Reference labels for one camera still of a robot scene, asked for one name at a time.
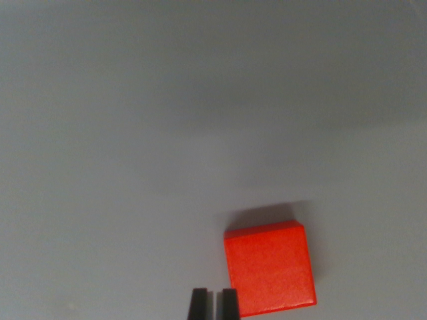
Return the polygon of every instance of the block top face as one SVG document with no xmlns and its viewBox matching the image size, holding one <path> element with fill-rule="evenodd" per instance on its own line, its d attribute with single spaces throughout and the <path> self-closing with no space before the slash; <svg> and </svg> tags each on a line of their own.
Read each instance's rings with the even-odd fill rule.
<svg viewBox="0 0 427 320">
<path fill-rule="evenodd" d="M 297 221 L 224 234 L 242 317 L 316 304 L 304 226 Z"/>
</svg>

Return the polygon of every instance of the red block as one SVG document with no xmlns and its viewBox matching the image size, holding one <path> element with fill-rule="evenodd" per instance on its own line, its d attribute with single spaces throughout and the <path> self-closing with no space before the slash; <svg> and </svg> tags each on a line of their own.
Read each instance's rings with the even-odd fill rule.
<svg viewBox="0 0 427 320">
<path fill-rule="evenodd" d="M 302 224 L 287 221 L 227 231 L 224 246 L 242 317 L 317 303 Z"/>
</svg>

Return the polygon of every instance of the block side face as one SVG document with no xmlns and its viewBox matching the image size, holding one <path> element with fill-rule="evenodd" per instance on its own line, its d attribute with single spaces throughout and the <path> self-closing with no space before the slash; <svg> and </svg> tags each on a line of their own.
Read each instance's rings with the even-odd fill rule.
<svg viewBox="0 0 427 320">
<path fill-rule="evenodd" d="M 272 223 L 269 225 L 260 225 L 257 227 L 231 230 L 231 231 L 226 231 L 224 233 L 224 239 L 233 238 L 233 237 L 242 237 L 245 235 L 253 235 L 255 233 L 277 231 L 277 230 L 293 228 L 293 227 L 302 227 L 302 224 L 296 220 L 291 220 L 291 221 L 285 221 L 285 222 L 279 222 L 279 223 Z"/>
<path fill-rule="evenodd" d="M 242 316 L 316 303 L 304 228 L 224 240 Z"/>
</svg>

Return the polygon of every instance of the orange cube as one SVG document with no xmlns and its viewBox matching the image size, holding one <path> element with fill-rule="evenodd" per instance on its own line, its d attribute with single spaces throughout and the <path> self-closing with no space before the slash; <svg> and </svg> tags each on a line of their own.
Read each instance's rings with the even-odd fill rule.
<svg viewBox="0 0 427 320">
<path fill-rule="evenodd" d="M 302 224 L 293 220 L 227 231 L 224 246 L 242 317 L 317 303 Z"/>
</svg>

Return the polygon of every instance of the red square tile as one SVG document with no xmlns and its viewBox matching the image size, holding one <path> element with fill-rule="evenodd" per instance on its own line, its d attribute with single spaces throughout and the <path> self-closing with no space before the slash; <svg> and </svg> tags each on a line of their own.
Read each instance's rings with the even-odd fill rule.
<svg viewBox="0 0 427 320">
<path fill-rule="evenodd" d="M 302 224 L 287 221 L 227 231 L 224 246 L 242 317 L 316 304 Z"/>
</svg>

